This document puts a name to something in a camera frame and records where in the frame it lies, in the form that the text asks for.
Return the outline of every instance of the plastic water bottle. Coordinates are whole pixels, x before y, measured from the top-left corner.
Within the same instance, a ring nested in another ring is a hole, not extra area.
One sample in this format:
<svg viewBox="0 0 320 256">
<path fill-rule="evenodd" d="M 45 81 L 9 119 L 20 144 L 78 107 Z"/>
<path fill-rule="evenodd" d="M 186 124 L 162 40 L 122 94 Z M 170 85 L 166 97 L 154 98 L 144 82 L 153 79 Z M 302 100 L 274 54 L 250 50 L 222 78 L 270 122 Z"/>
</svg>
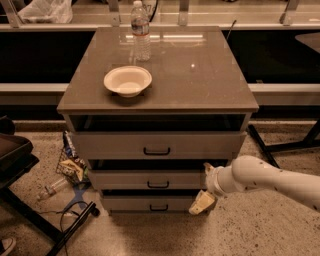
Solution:
<svg viewBox="0 0 320 256">
<path fill-rule="evenodd" d="M 44 187 L 44 189 L 38 194 L 37 199 L 45 200 L 59 192 L 60 190 L 63 190 L 65 187 L 69 186 L 70 183 L 66 178 L 61 178 L 51 185 L 47 185 Z"/>
<path fill-rule="evenodd" d="M 134 41 L 134 54 L 137 60 L 147 61 L 150 59 L 150 35 L 149 18 L 141 1 L 133 2 L 131 12 L 131 28 Z"/>
</svg>

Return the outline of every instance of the bottle cap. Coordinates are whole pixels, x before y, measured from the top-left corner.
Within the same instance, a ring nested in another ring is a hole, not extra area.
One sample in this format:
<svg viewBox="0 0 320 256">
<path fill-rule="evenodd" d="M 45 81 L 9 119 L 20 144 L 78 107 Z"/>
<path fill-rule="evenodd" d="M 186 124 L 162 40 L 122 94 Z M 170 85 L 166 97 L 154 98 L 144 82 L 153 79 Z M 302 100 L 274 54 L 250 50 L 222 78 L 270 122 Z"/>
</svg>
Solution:
<svg viewBox="0 0 320 256">
<path fill-rule="evenodd" d="M 134 1 L 133 2 L 133 6 L 134 7 L 141 7 L 142 6 L 142 2 L 141 1 Z"/>
</svg>

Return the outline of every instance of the drawer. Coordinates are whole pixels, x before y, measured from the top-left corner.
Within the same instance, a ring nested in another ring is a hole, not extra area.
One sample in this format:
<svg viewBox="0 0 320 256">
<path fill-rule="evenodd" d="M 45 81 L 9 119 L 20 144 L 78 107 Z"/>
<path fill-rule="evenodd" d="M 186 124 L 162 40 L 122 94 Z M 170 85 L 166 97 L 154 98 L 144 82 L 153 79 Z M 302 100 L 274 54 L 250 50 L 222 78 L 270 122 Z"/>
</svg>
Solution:
<svg viewBox="0 0 320 256">
<path fill-rule="evenodd" d="M 81 158 L 203 159 L 233 158 L 246 132 L 76 133 L 72 141 Z"/>
<path fill-rule="evenodd" d="M 103 190 L 101 203 L 108 213 L 188 213 L 199 190 Z"/>
<path fill-rule="evenodd" d="M 227 160 L 106 160 L 89 170 L 97 190 L 204 189 L 204 163 L 225 166 Z"/>
<path fill-rule="evenodd" d="M 97 190 L 205 188 L 205 173 L 195 171 L 89 171 L 89 179 Z"/>
</svg>

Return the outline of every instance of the plastic bag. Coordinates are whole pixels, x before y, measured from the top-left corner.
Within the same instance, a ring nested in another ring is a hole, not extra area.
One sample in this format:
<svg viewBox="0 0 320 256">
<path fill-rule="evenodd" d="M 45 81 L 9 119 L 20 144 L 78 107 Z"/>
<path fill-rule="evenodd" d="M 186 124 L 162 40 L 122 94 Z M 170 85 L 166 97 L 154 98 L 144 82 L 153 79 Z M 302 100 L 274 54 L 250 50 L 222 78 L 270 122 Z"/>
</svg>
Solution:
<svg viewBox="0 0 320 256">
<path fill-rule="evenodd" d="M 24 23 L 69 23 L 72 0 L 33 0 L 18 12 Z"/>
</svg>

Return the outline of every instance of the shoe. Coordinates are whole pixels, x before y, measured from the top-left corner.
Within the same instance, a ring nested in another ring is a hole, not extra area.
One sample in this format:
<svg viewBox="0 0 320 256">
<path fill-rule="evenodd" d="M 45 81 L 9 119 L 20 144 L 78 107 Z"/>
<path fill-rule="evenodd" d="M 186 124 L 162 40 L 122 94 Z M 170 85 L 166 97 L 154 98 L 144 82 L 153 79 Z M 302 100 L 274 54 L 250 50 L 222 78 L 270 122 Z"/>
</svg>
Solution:
<svg viewBox="0 0 320 256">
<path fill-rule="evenodd" d="M 16 246 L 15 238 L 2 239 L 0 243 L 0 256 L 7 256 Z"/>
</svg>

